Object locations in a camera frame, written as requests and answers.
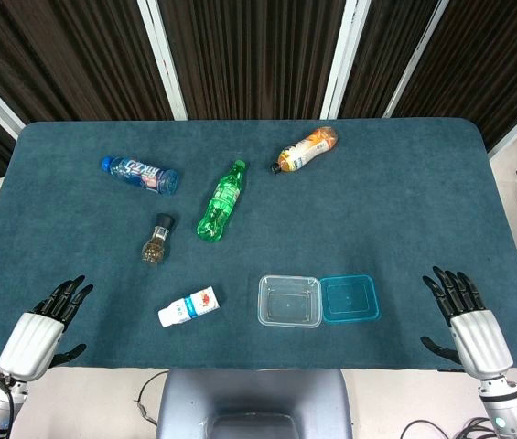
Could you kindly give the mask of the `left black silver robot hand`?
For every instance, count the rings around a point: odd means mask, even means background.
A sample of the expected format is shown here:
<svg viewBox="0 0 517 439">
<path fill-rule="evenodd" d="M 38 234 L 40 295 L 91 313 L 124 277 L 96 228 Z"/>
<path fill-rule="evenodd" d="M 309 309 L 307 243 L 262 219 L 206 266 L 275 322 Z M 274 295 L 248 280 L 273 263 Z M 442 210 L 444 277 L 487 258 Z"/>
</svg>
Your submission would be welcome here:
<svg viewBox="0 0 517 439">
<path fill-rule="evenodd" d="M 58 353 L 62 336 L 82 302 L 92 291 L 78 276 L 57 286 L 44 300 L 18 319 L 0 355 L 0 376 L 29 382 L 41 378 L 48 369 L 66 364 L 81 355 L 86 345 Z"/>
</svg>

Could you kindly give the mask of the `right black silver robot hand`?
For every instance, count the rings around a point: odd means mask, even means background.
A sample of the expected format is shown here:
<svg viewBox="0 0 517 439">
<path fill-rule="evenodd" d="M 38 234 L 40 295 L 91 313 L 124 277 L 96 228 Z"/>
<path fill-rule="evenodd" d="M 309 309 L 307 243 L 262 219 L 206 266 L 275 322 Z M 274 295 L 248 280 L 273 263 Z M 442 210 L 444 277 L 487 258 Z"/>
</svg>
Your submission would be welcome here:
<svg viewBox="0 0 517 439">
<path fill-rule="evenodd" d="M 449 359 L 477 380 L 494 380 L 513 365 L 501 327 L 495 315 L 483 303 L 478 288 L 463 272 L 452 273 L 435 266 L 436 279 L 423 281 L 436 299 L 454 339 L 453 348 L 444 348 L 430 337 L 422 344 L 441 358 Z"/>
</svg>

